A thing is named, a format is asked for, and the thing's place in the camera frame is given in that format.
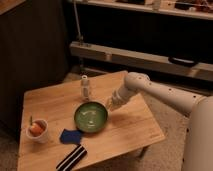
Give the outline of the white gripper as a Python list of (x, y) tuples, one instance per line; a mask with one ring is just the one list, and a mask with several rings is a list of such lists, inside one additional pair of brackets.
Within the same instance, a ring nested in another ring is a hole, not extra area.
[(127, 104), (131, 97), (134, 95), (134, 92), (122, 85), (118, 90), (115, 90), (112, 93), (112, 96), (109, 98), (108, 102), (105, 104), (107, 110), (116, 110), (123, 105)]

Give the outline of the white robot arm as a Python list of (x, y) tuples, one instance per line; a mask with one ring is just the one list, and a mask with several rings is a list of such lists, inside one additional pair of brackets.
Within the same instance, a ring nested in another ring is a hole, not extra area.
[(181, 171), (213, 171), (213, 95), (204, 96), (156, 83), (143, 73), (128, 72), (106, 101), (117, 110), (142, 91), (189, 118)]

